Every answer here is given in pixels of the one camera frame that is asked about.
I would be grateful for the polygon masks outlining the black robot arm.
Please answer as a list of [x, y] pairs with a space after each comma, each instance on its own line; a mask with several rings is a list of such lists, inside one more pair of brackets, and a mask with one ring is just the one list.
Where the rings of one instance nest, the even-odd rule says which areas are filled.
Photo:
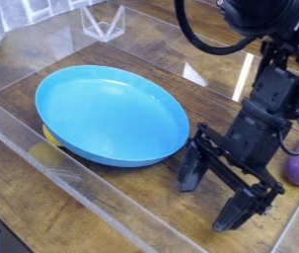
[[184, 0], [173, 0], [177, 24], [189, 43], [209, 54], [227, 55], [262, 40], [252, 89], [234, 123], [224, 134], [197, 125], [177, 176], [181, 192], [195, 190], [208, 171], [234, 190], [212, 224], [212, 229], [223, 232], [239, 228], [254, 214], [266, 213], [284, 192], [266, 164], [275, 151], [286, 148], [283, 138], [291, 125], [299, 124], [299, 0], [216, 0], [216, 5], [244, 38], [225, 47], [201, 42], [187, 21]]

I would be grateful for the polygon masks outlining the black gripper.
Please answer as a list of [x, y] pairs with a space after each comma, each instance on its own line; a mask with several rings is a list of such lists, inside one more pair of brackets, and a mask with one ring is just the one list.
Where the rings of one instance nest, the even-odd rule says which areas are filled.
[[238, 229], [256, 213], [268, 210], [276, 195], [284, 193], [266, 166], [290, 127], [290, 121], [250, 99], [243, 100], [224, 135], [205, 124], [197, 125], [179, 167], [179, 191], [193, 191], [207, 170], [234, 190], [212, 224], [213, 231]]

